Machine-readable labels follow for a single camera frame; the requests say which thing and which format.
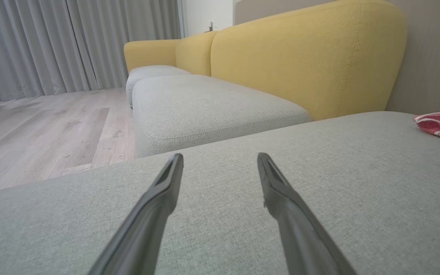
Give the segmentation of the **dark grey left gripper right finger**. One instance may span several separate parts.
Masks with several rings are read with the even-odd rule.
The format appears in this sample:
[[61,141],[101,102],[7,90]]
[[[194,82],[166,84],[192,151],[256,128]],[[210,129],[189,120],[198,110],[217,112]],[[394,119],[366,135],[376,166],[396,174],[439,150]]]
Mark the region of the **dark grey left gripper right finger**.
[[356,271],[308,205],[264,152],[257,158],[264,206],[277,221],[290,275],[354,275]]

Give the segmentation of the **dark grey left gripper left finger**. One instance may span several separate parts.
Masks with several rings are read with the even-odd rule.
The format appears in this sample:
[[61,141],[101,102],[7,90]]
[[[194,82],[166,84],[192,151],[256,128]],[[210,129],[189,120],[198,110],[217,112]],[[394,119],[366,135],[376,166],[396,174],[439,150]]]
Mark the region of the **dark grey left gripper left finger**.
[[153,275],[168,217],[178,203],[184,161],[169,158],[89,271],[90,275]]

